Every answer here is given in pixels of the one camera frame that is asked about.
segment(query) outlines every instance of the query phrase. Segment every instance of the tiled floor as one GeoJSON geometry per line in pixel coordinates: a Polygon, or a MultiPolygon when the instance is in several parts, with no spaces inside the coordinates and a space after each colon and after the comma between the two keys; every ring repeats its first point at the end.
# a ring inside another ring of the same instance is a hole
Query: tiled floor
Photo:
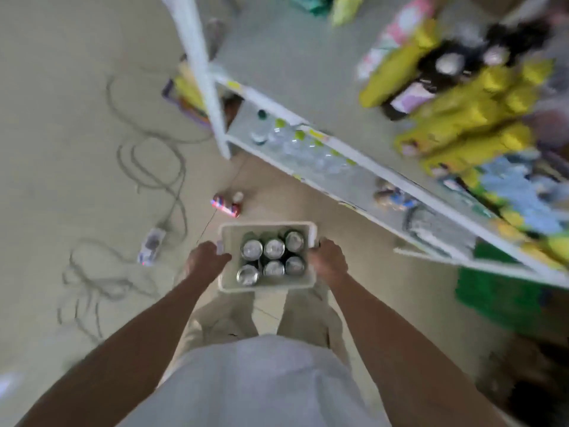
{"type": "MultiPolygon", "coordinates": [[[[141,124],[190,141],[208,133],[159,97],[181,54],[160,0],[0,0],[0,48],[0,425],[10,426],[92,347],[56,322],[70,249],[92,237],[134,258],[170,206],[161,192],[137,193],[117,166],[118,144],[137,136],[105,105],[108,76],[118,75],[116,100],[141,124]],[[162,73],[141,74],[141,68],[162,73]]],[[[480,357],[507,337],[454,300],[455,270],[394,254],[392,235],[360,215],[245,153],[222,159],[213,141],[182,152],[189,231],[150,271],[160,294],[172,287],[191,248],[215,239],[219,224],[229,220],[213,212],[209,199],[233,186],[246,194],[243,220],[316,222],[321,235],[343,247],[354,277],[465,372],[474,375],[480,357]]],[[[155,141],[140,148],[140,159],[165,179],[177,167],[155,141]]],[[[174,223],[180,229],[177,214],[174,223]]],[[[138,268],[96,249],[82,250],[77,259],[94,277],[126,274],[141,281],[138,268]]],[[[212,286],[200,303],[214,294],[212,286]]],[[[254,319],[260,332],[276,329],[283,302],[283,294],[259,297],[254,319]]],[[[103,333],[150,303],[134,293],[103,302],[103,333]]],[[[375,407],[377,391],[347,331],[346,340],[354,376],[375,407]]]]}

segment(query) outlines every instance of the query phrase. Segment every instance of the forearm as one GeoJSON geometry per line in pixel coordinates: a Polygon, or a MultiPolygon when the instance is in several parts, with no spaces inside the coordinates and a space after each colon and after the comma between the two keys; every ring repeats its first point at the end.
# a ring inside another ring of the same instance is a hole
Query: forearm
{"type": "Polygon", "coordinates": [[[332,293],[394,427],[505,426],[425,336],[349,275],[340,280],[330,282],[332,293]]]}
{"type": "Polygon", "coordinates": [[[189,276],[65,374],[19,426],[114,427],[158,385],[206,287],[189,276]]]}

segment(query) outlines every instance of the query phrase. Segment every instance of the pant leg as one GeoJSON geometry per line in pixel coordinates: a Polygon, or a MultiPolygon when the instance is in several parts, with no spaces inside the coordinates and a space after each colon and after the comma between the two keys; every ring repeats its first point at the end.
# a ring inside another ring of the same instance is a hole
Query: pant leg
{"type": "Polygon", "coordinates": [[[342,320],[328,305],[328,286],[317,282],[311,289],[292,289],[284,302],[277,335],[330,349],[347,367],[348,351],[342,338],[342,320]]]}
{"type": "Polygon", "coordinates": [[[181,358],[192,349],[231,343],[259,335],[252,321],[255,294],[218,293],[216,298],[192,313],[166,368],[160,385],[180,367],[181,358]]]}

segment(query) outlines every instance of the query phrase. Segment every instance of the white plastic basket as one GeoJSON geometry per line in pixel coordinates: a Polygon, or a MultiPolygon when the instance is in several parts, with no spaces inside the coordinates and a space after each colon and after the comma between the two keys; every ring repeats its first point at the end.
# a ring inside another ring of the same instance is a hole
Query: white plastic basket
{"type": "Polygon", "coordinates": [[[219,290],[222,292],[246,292],[246,291],[262,291],[262,290],[288,290],[288,289],[305,289],[313,287],[317,281],[317,274],[312,266],[307,266],[304,275],[300,277],[291,277],[284,275],[282,277],[265,277],[256,285],[244,286],[237,281],[237,271],[242,264],[241,259],[241,241],[247,232],[253,231],[261,234],[265,231],[278,231],[281,228],[288,227],[299,230],[304,235],[306,246],[301,256],[306,258],[306,250],[314,247],[317,240],[317,226],[313,222],[259,222],[259,223],[225,223],[219,228],[219,235],[223,244],[223,251],[231,253],[232,259],[225,266],[223,272],[218,278],[219,290]]]}

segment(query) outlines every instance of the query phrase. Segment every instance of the soda can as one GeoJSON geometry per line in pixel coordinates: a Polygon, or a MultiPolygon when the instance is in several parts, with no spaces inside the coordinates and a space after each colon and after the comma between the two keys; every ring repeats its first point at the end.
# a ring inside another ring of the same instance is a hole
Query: soda can
{"type": "Polygon", "coordinates": [[[263,267],[263,275],[281,277],[285,274],[285,266],[279,260],[269,261],[263,267]]]}
{"type": "Polygon", "coordinates": [[[290,256],[284,263],[284,272],[286,275],[300,277],[306,270],[306,263],[300,256],[290,256]]]}
{"type": "Polygon", "coordinates": [[[237,272],[237,282],[243,286],[255,285],[260,277],[258,262],[248,262],[239,268],[237,272]]]}
{"type": "Polygon", "coordinates": [[[290,253],[300,253],[304,249],[304,235],[296,229],[287,228],[282,235],[285,247],[290,253]]]}
{"type": "Polygon", "coordinates": [[[256,261],[263,254],[263,243],[253,232],[247,232],[241,243],[241,257],[246,261],[256,261]]]}
{"type": "Polygon", "coordinates": [[[263,254],[270,260],[280,259],[285,254],[284,241],[277,233],[265,232],[260,236],[263,254]]]}

